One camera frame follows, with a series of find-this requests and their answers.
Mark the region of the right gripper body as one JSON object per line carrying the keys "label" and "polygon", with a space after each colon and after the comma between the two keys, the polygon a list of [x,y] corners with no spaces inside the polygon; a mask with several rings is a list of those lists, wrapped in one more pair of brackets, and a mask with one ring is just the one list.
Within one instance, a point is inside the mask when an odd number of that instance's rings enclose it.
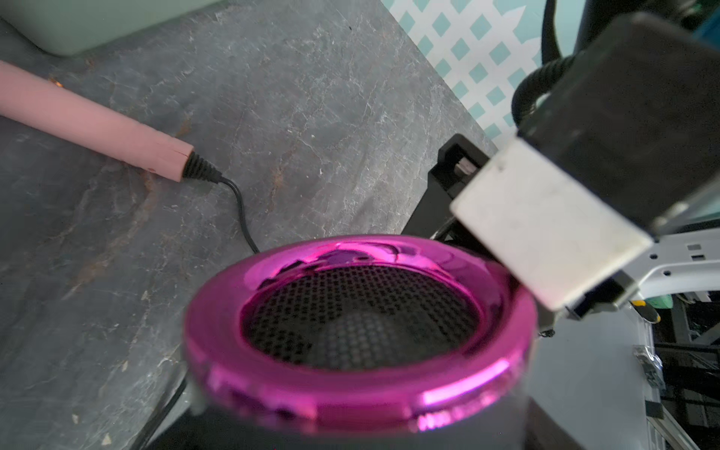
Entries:
{"label": "right gripper body", "polygon": [[439,149],[437,162],[427,173],[425,193],[401,233],[458,248],[481,248],[454,218],[450,204],[487,162],[489,157],[465,136],[454,135]]}

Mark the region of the black magenta hair dryer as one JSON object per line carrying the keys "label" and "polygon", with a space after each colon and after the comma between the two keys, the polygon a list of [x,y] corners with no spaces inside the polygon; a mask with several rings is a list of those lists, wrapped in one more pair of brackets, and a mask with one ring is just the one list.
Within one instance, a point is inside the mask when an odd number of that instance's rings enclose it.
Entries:
{"label": "black magenta hair dryer", "polygon": [[154,449],[575,449],[527,393],[536,302],[510,272],[403,235],[273,249],[206,281],[194,399]]}

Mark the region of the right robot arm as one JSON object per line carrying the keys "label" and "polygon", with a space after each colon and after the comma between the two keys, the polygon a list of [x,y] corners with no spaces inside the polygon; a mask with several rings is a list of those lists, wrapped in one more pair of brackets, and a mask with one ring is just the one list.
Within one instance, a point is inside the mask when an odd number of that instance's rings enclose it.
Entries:
{"label": "right robot arm", "polygon": [[504,266],[551,311],[719,287],[719,5],[589,1],[561,55],[547,2],[541,66],[512,139],[439,151],[405,234]]}

